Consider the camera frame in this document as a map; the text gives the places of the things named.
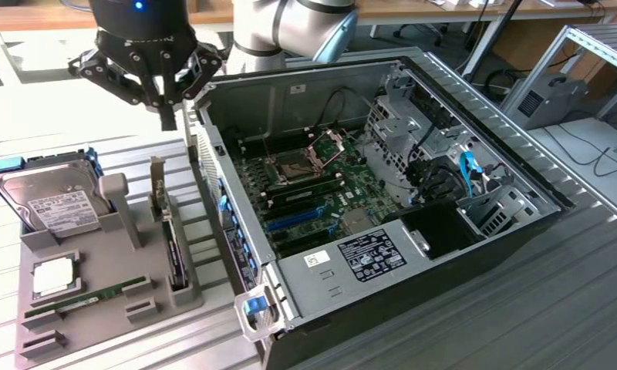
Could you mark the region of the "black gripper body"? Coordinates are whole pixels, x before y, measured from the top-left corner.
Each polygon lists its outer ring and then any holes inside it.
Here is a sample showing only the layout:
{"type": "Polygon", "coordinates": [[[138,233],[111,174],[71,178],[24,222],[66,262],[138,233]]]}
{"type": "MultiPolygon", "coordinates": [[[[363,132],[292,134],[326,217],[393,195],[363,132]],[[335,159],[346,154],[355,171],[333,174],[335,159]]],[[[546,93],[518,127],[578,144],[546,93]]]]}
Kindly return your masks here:
{"type": "Polygon", "coordinates": [[[128,73],[136,72],[132,54],[148,72],[163,74],[163,61],[175,73],[186,68],[198,47],[196,33],[183,0],[90,2],[99,26],[98,49],[128,73]]]}

